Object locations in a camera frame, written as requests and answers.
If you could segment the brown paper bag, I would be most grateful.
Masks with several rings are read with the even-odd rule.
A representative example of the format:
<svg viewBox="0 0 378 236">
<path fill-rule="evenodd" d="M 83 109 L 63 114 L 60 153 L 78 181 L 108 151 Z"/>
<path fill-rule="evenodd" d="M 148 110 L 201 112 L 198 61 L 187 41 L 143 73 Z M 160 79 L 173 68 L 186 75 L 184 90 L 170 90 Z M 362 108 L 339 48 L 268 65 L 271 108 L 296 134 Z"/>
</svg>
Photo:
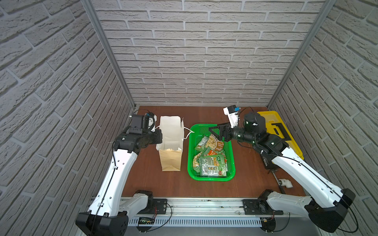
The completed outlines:
<svg viewBox="0 0 378 236">
<path fill-rule="evenodd" d="M 179 116 L 161 116 L 158 128 L 162 132 L 162 143 L 157 144 L 156 149 L 162 171 L 181 171 L 184 140 L 194 132 L 184 126 L 184 120 Z"/>
</svg>

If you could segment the orange green condiment packet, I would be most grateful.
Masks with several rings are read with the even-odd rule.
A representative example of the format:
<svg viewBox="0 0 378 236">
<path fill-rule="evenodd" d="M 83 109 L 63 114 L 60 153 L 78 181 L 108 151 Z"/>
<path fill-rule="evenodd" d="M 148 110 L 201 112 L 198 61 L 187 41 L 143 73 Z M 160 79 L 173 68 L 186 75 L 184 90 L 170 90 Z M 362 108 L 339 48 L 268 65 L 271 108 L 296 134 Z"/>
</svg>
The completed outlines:
<svg viewBox="0 0 378 236">
<path fill-rule="evenodd" d="M 227 159 L 223 151 L 218 153 L 207 147 L 193 158 L 193 169 L 197 173 L 201 173 L 205 168 L 212 166 L 217 167 L 217 170 L 219 171 L 218 176 L 226 175 L 228 167 Z"/>
</svg>

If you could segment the green condiment packet top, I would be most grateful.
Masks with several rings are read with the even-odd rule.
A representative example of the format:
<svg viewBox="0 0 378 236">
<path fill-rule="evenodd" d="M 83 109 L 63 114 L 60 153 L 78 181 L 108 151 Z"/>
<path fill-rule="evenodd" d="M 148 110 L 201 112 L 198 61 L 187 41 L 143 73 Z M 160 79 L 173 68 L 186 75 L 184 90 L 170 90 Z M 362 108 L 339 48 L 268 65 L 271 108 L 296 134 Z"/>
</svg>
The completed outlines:
<svg viewBox="0 0 378 236">
<path fill-rule="evenodd" d="M 215 135 L 211 134 L 205 144 L 206 148 L 210 148 L 215 152 L 221 152 L 224 148 L 224 142 L 218 140 Z"/>
</svg>

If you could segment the green white condiment packet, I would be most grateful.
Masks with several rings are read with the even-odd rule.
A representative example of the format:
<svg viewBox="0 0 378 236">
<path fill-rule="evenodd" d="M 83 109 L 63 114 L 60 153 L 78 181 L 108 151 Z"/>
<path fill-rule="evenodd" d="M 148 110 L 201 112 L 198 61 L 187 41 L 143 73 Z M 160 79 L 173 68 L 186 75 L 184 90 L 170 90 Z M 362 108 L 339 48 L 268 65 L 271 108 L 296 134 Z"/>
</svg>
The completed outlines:
<svg viewBox="0 0 378 236">
<path fill-rule="evenodd" d="M 227 164 L 223 155 L 210 155 L 200 157 L 201 177 L 226 177 Z"/>
</svg>

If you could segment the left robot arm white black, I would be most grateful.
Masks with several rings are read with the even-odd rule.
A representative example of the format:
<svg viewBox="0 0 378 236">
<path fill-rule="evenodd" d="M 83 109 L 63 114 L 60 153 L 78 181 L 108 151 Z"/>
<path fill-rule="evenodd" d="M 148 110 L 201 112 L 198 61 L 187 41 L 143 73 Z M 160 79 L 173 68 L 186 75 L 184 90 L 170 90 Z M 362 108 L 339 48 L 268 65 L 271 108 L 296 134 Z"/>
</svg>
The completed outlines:
<svg viewBox="0 0 378 236">
<path fill-rule="evenodd" d="M 153 194 L 138 190 L 123 204 L 121 196 L 141 149 L 162 143 L 160 129 L 141 134 L 121 133 L 112 148 L 112 162 L 100 190 L 87 212 L 75 224 L 87 236 L 123 236 L 129 220 L 141 211 L 154 211 Z"/>
</svg>

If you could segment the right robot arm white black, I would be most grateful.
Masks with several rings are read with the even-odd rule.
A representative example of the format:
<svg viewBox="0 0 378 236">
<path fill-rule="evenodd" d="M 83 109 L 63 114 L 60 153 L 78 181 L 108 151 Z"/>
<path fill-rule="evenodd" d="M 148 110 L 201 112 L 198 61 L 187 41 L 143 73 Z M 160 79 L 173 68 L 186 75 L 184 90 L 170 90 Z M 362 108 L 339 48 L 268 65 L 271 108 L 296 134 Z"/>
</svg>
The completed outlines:
<svg viewBox="0 0 378 236">
<path fill-rule="evenodd" d="M 326 232 L 339 229 L 355 199 L 350 189 L 341 189 L 328 181 L 302 160 L 286 141 L 266 132 L 257 123 L 248 128 L 225 123 L 213 126 L 209 131 L 220 141 L 251 144 L 256 152 L 290 174 L 309 194 L 299 197 L 267 189 L 259 196 L 260 201 L 272 210 L 307 217 Z"/>
</svg>

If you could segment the white pipe elbow fitting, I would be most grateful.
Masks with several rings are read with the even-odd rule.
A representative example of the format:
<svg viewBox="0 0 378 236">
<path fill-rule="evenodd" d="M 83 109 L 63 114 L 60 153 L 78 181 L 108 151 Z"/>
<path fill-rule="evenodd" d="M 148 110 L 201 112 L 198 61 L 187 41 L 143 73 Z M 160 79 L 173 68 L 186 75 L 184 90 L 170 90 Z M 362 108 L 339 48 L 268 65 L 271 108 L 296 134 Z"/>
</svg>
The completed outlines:
<svg viewBox="0 0 378 236">
<path fill-rule="evenodd" d="M 279 179 L 279 184 L 285 188 L 293 188 L 292 182 L 288 179 Z"/>
</svg>

